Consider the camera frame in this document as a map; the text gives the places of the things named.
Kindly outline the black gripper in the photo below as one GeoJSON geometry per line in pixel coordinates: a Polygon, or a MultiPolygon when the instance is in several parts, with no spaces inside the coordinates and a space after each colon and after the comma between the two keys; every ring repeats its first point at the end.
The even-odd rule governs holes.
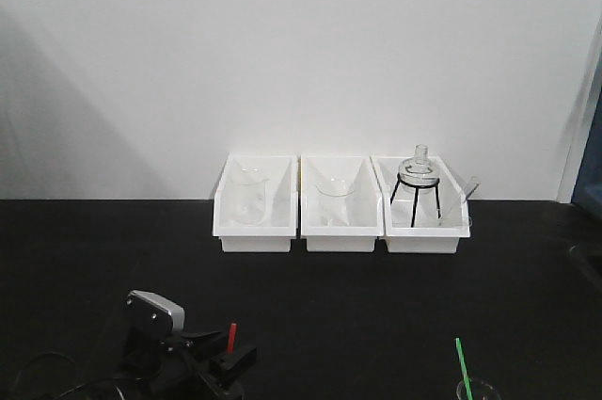
{"type": "Polygon", "coordinates": [[[237,378],[257,362],[257,347],[228,353],[227,339],[219,330],[179,331],[161,340],[130,333],[119,369],[149,399],[243,399],[237,378]]]}

